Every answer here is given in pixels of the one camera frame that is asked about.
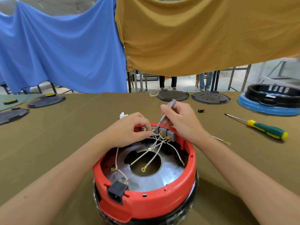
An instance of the screwdriver handle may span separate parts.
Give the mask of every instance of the screwdriver handle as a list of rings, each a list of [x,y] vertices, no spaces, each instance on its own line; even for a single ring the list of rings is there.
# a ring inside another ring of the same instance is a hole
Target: screwdriver handle
[[[250,126],[250,127],[253,127],[253,128],[256,128],[262,132],[265,132],[266,134],[268,134],[269,136],[272,136],[276,139],[286,139],[289,137],[289,134],[278,128],[278,127],[275,127],[275,126],[269,126],[269,125],[265,125],[265,124],[261,124],[259,122],[256,122],[254,120],[249,120],[247,121],[247,125]]]

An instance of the mustard yellow cloth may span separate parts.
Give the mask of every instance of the mustard yellow cloth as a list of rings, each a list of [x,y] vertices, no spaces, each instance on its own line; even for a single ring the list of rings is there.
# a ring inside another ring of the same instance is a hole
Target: mustard yellow cloth
[[[184,76],[300,51],[300,0],[117,0],[127,70]]]

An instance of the ceiling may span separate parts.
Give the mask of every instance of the ceiling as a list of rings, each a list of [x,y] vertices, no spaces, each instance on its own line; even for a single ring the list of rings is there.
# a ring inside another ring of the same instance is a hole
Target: ceiling
[[[32,7],[53,16],[79,14],[87,11],[97,0],[20,0]],[[12,15],[16,0],[0,0],[0,12]]]

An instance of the red plastic housing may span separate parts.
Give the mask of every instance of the red plastic housing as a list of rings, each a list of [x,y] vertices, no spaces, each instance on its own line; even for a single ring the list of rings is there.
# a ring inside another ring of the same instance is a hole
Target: red plastic housing
[[[142,126],[136,126],[135,132],[140,132]],[[176,129],[170,126],[161,125],[175,132]],[[93,172],[96,187],[102,198],[99,208],[109,217],[122,223],[127,223],[131,219],[150,219],[167,215],[178,208],[189,196],[196,176],[196,155],[193,145],[178,135],[176,142],[181,149],[185,149],[189,154],[188,163],[184,172],[174,182],[150,192],[133,192],[126,190],[123,196],[123,205],[112,201],[107,194],[107,188],[111,182],[104,176],[100,163],[104,156],[94,165]]]

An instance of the jeans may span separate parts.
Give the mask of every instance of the jeans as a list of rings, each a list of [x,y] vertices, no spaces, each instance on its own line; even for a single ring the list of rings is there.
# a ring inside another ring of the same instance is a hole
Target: jeans
[[[214,72],[206,72],[208,77],[206,79],[206,84],[204,86],[204,73],[200,74],[199,76],[199,82],[200,82],[200,89],[209,89],[210,86],[212,85],[212,78],[214,76]]]
[[[172,76],[172,83],[171,87],[175,88],[177,83],[177,76]],[[165,87],[165,76],[159,76],[159,87],[164,88]]]

